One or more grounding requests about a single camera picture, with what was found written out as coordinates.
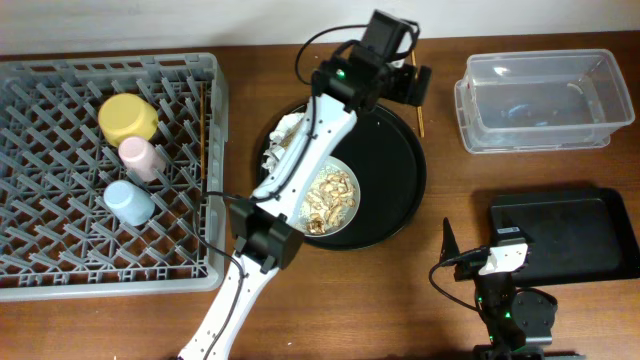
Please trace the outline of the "light blue plastic cup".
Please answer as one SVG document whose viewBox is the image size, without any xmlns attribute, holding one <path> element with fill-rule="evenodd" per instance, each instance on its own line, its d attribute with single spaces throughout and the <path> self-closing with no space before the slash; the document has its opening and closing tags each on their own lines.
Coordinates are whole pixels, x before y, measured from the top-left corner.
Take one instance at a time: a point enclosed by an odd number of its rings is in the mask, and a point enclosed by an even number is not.
<svg viewBox="0 0 640 360">
<path fill-rule="evenodd" d="M 103 193 L 103 200 L 121 222 L 131 226 L 143 225 L 155 212 L 151 196 L 125 180 L 110 183 Z"/>
</svg>

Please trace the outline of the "pink plastic cup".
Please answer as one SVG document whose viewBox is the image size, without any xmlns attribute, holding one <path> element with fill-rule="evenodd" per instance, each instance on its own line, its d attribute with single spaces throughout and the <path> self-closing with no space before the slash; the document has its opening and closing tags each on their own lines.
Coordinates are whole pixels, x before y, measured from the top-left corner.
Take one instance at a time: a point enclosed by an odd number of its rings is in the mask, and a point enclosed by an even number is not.
<svg viewBox="0 0 640 360">
<path fill-rule="evenodd" d="M 118 155 L 125 167 L 144 182 L 154 181 L 158 178 L 155 171 L 162 173 L 166 169 L 166 162 L 154 146 L 140 136 L 125 138 L 118 146 Z"/>
</svg>

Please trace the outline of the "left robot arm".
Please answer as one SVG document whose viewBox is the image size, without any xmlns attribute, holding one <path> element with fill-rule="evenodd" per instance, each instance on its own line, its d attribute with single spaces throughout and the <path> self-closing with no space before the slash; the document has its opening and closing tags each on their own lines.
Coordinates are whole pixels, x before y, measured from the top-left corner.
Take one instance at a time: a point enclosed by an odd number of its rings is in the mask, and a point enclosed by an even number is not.
<svg viewBox="0 0 640 360">
<path fill-rule="evenodd" d="M 181 359 L 226 359 L 260 292 L 286 269 L 304 235 L 299 209 L 325 160 L 354 128 L 360 114 L 384 98 L 423 103 L 431 77 L 426 66 L 405 63 L 419 25 L 377 10 L 361 39 L 341 44 L 313 71 L 306 113 L 275 169 L 248 198 L 231 196 L 235 238 L 229 269 L 203 322 L 179 352 Z"/>
</svg>

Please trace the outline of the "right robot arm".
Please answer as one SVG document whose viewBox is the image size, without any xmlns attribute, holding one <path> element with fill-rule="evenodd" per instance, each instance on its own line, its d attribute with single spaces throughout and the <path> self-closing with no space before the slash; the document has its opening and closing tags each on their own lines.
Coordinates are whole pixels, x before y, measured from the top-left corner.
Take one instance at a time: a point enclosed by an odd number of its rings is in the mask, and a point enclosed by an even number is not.
<svg viewBox="0 0 640 360">
<path fill-rule="evenodd" d="M 495 231 L 495 241 L 465 252 L 459 250 L 448 219 L 443 220 L 440 258 L 429 271 L 429 282 L 449 300 L 477 313 L 487 328 L 488 345 L 476 345 L 474 359 L 581 359 L 575 352 L 547 353 L 558 301 L 552 295 L 515 285 L 513 275 L 527 264 L 533 240 L 515 225 Z M 454 269 L 457 282 L 474 283 L 474 302 L 451 295 L 434 280 L 436 270 Z"/>
</svg>

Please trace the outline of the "yellow plastic bowl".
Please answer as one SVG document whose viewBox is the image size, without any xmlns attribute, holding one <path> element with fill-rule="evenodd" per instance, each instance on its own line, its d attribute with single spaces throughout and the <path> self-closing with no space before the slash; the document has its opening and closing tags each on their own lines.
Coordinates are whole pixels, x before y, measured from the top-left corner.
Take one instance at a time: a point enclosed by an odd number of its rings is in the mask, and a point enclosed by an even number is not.
<svg viewBox="0 0 640 360">
<path fill-rule="evenodd" d="M 154 107 L 131 93 L 111 96 L 98 112 L 102 134 L 114 147 L 131 136 L 150 140 L 158 129 L 158 121 Z"/>
</svg>

